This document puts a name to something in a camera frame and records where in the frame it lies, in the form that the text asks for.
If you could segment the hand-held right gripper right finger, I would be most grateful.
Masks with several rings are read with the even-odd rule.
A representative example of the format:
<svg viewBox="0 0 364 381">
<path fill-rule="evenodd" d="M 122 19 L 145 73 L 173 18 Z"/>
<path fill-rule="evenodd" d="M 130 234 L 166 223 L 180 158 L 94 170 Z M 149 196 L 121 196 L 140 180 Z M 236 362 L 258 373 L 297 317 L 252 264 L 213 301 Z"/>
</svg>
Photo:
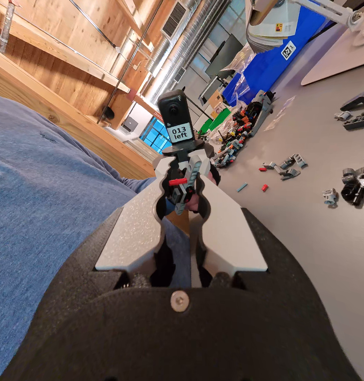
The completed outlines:
<svg viewBox="0 0 364 381">
<path fill-rule="evenodd" d="M 232 280 L 240 272 L 266 272 L 268 265 L 242 208 L 206 176 L 197 176 L 197 268 L 202 286 L 218 273 Z"/>
</svg>

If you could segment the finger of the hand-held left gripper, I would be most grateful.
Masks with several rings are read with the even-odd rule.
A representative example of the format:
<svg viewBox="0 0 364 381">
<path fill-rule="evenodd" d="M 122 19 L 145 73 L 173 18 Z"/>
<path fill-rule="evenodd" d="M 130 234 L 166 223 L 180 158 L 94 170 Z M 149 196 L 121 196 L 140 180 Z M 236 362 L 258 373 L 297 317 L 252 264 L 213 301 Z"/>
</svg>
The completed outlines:
<svg viewBox="0 0 364 381">
<path fill-rule="evenodd" d="M 170 169 L 170 164 L 176 159 L 175 156 L 165 156 L 159 155 L 154 160 L 154 171 L 157 179 L 165 178 L 168 170 Z"/>
<path fill-rule="evenodd" d="M 190 152 L 190 158 L 197 158 L 200 162 L 199 170 L 197 170 L 197 173 L 200 175 L 203 175 L 205 177 L 208 177 L 208 174 L 210 172 L 210 159 L 207 156 L 207 153 L 204 149 L 198 149 Z"/>
</svg>

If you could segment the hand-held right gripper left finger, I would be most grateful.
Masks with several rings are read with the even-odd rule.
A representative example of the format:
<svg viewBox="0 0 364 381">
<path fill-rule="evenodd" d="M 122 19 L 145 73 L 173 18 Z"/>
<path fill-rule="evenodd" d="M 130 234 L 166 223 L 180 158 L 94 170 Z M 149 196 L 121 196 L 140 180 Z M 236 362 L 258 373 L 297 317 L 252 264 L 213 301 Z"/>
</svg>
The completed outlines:
<svg viewBox="0 0 364 381">
<path fill-rule="evenodd" d="M 164 178 L 157 178 L 126 203 L 96 262 L 96 270 L 142 274 L 152 286 L 170 286 L 172 251 L 162 219 L 166 215 Z"/>
</svg>

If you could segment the small grey black brick assembly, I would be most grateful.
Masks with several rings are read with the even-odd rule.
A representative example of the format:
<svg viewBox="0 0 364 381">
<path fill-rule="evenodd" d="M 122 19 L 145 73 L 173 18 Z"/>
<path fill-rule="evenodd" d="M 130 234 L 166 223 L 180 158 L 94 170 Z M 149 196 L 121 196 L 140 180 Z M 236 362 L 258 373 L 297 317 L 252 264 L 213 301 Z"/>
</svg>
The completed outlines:
<svg viewBox="0 0 364 381">
<path fill-rule="evenodd" d="M 179 185 L 179 188 L 182 192 L 181 202 L 188 203 L 193 195 L 196 193 L 195 191 L 195 180 L 188 180 L 187 178 L 181 179 L 183 182 Z"/>
</svg>

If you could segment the long light grey lego beam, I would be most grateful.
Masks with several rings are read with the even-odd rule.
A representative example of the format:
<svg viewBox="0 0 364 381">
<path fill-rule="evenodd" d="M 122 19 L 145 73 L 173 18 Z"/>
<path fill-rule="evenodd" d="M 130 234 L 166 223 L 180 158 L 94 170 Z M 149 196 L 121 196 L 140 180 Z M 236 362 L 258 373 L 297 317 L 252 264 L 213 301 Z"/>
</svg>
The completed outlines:
<svg viewBox="0 0 364 381">
<path fill-rule="evenodd" d="M 188 180 L 190 179 L 196 180 L 197 178 L 197 175 L 198 175 L 197 170 L 199 170 L 200 162 L 195 160 L 198 160 L 198 157 L 191 158 L 186 168 L 184 177 L 187 178 Z M 186 206 L 186 203 L 181 202 L 181 198 L 182 198 L 182 192 L 179 186 L 174 186 L 172 201 L 175 203 L 175 212 L 177 215 L 181 215 Z"/>
</svg>

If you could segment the partly built lego model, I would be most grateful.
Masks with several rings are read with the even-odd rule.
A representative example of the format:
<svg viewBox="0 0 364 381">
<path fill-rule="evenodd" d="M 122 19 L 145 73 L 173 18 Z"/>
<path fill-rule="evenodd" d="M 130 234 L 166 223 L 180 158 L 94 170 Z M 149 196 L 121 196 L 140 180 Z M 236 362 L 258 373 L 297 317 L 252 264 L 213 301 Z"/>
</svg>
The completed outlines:
<svg viewBox="0 0 364 381">
<path fill-rule="evenodd" d="M 273 113 L 275 92 L 260 90 L 248 104 L 239 101 L 236 109 L 226 120 L 209 134 L 216 153 L 211 163 L 217 169 L 227 167 L 237 158 L 246 141 L 255 136 L 267 116 Z"/>
</svg>

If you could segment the cluster of grey lego connectors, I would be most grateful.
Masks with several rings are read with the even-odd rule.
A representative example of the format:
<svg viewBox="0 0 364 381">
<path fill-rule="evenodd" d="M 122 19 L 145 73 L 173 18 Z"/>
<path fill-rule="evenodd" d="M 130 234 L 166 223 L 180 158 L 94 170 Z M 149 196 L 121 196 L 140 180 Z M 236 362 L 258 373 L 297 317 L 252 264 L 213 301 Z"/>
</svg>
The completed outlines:
<svg viewBox="0 0 364 381">
<path fill-rule="evenodd" d="M 300 154 L 293 154 L 278 166 L 277 171 L 280 175 L 280 180 L 285 181 L 299 176 L 301 169 L 306 167 L 308 167 L 307 161 Z"/>
</svg>

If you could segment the lego instruction booklet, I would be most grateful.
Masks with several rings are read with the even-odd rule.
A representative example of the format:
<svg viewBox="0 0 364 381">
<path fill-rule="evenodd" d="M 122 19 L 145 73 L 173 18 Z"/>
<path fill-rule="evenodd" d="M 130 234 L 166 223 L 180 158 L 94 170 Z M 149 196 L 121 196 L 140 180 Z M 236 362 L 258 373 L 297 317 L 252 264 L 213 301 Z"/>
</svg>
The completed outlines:
<svg viewBox="0 0 364 381">
<path fill-rule="evenodd" d="M 256 1 L 245 1 L 246 40 L 255 54 L 280 47 L 283 41 L 296 33 L 301 6 L 292 1 L 277 1 L 258 25 L 252 25 L 256 17 Z"/>
</svg>

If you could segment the cluster of dark lego connectors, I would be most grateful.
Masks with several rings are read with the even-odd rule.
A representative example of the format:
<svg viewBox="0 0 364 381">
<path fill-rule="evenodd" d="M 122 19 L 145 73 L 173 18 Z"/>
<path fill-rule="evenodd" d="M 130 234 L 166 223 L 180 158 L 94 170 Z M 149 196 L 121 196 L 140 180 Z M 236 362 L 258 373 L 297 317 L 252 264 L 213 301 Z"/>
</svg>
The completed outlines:
<svg viewBox="0 0 364 381">
<path fill-rule="evenodd" d="M 364 203 L 364 167 L 343 169 L 342 183 L 342 198 L 354 207 L 361 207 Z"/>
</svg>

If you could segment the dark grey angled lego beam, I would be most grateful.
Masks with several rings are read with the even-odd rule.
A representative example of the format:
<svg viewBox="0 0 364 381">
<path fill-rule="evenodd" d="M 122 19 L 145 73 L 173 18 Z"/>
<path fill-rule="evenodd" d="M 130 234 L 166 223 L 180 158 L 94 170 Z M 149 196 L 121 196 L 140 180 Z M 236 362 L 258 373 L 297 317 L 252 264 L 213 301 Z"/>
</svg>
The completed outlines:
<svg viewBox="0 0 364 381">
<path fill-rule="evenodd" d="M 344 122 L 343 127 L 347 131 L 364 128 L 364 112 Z"/>
</svg>

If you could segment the dark grey curved lego brick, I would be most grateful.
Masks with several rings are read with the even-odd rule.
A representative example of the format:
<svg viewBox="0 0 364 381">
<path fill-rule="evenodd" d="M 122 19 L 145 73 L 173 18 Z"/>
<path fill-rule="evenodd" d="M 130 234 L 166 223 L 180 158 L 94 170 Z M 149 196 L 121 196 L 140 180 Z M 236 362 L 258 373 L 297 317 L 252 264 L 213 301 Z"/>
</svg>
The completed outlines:
<svg viewBox="0 0 364 381">
<path fill-rule="evenodd" d="M 354 96 L 340 108 L 341 112 L 357 111 L 364 108 L 364 92 Z"/>
</svg>

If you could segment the window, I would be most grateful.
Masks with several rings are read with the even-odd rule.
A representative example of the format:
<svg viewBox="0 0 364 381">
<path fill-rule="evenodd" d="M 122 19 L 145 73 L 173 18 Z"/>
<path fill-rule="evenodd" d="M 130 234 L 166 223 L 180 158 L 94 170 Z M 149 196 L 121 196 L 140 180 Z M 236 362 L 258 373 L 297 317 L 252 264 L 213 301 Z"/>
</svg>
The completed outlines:
<svg viewBox="0 0 364 381">
<path fill-rule="evenodd" d="M 162 150 L 171 146 L 165 125 L 156 117 L 153 117 L 148 123 L 140 139 L 159 154 L 161 154 Z"/>
</svg>

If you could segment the green storage bin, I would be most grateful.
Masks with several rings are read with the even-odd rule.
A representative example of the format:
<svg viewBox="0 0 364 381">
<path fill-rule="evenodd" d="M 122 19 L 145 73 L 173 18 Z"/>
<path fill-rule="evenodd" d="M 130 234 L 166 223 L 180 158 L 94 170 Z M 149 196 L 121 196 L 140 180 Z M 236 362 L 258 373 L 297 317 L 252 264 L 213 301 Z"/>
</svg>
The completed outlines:
<svg viewBox="0 0 364 381">
<path fill-rule="evenodd" d="M 213 131 L 217 126 L 221 125 L 225 121 L 225 119 L 230 115 L 230 113 L 231 110 L 225 108 L 214 120 L 207 120 L 197 133 L 201 133 L 201 135 L 204 135 L 208 131 Z"/>
</svg>

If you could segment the cardboard box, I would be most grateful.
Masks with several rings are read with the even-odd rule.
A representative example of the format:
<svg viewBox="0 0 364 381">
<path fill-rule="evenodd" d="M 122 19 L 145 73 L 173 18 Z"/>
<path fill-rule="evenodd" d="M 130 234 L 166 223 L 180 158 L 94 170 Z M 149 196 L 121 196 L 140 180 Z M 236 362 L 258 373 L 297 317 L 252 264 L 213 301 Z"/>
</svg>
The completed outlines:
<svg viewBox="0 0 364 381">
<path fill-rule="evenodd" d="M 202 107 L 202 109 L 207 112 L 208 114 L 212 111 L 215 111 L 216 113 L 222 112 L 226 108 L 226 105 L 223 103 L 223 97 L 222 94 L 219 92 L 219 90 L 215 90 L 214 93 L 211 95 L 210 98 L 207 99 L 207 102 Z"/>
</svg>

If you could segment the person's blue clothing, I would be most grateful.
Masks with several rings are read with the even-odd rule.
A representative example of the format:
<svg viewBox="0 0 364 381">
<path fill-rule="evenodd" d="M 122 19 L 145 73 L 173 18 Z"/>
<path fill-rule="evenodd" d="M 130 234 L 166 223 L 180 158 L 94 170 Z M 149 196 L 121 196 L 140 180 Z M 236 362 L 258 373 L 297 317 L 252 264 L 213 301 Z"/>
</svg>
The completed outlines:
<svg viewBox="0 0 364 381">
<path fill-rule="evenodd" d="M 0 97 L 0 376 L 73 251 L 155 178 L 123 178 L 41 114 Z"/>
</svg>

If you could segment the small clear plastic bag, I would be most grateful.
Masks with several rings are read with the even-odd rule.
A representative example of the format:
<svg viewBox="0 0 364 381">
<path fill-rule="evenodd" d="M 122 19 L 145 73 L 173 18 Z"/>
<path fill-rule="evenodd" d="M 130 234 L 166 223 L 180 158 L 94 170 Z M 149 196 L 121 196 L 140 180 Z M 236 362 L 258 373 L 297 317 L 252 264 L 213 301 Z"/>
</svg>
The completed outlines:
<svg viewBox="0 0 364 381">
<path fill-rule="evenodd" d="M 270 124 L 265 128 L 264 131 L 272 130 L 272 129 L 274 129 L 279 124 L 279 122 L 281 121 L 282 117 L 284 117 L 284 115 L 286 113 L 286 110 L 292 105 L 292 103 L 294 102 L 295 98 L 296 98 L 296 96 L 293 96 L 293 97 L 291 97 L 291 98 L 289 98 L 289 99 L 287 99 L 285 101 L 285 103 L 282 106 L 281 110 L 277 113 L 277 116 L 275 117 L 275 119 L 270 122 Z"/>
</svg>

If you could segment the blue storage bin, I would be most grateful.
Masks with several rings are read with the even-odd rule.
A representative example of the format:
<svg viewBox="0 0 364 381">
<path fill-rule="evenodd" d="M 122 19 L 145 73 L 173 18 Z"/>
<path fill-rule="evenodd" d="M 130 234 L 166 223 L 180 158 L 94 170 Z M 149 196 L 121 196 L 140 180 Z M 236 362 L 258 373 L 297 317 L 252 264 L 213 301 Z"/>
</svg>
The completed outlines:
<svg viewBox="0 0 364 381">
<path fill-rule="evenodd" d="M 249 90 L 239 99 L 248 104 L 260 90 L 269 91 L 309 39 L 328 24 L 324 16 L 301 7 L 295 35 L 283 40 L 282 46 L 257 54 L 245 68 Z"/>
</svg>

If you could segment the wooden ceiling beams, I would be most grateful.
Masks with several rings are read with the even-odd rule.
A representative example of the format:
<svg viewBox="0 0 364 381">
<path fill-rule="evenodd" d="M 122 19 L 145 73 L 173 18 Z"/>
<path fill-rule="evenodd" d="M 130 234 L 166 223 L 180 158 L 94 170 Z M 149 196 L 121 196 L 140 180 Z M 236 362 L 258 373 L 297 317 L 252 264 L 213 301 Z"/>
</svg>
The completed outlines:
<svg viewBox="0 0 364 381">
<path fill-rule="evenodd" d="M 135 179 L 152 177 L 147 159 L 119 139 L 118 127 L 150 71 L 176 1 L 0 1 L 0 97 L 46 117 Z"/>
</svg>

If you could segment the silver ventilation duct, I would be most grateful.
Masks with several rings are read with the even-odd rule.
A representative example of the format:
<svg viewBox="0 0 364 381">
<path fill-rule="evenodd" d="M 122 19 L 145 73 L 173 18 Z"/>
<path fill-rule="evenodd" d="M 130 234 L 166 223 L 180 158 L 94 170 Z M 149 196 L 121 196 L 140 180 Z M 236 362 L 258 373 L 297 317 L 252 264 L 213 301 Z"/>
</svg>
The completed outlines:
<svg viewBox="0 0 364 381">
<path fill-rule="evenodd" d="M 161 39 L 156 44 L 145 68 L 151 74 L 145 99 L 156 105 L 158 97 L 175 86 L 175 77 L 203 40 L 203 35 L 221 16 L 231 1 L 173 1 L 173 6 L 160 27 Z"/>
</svg>

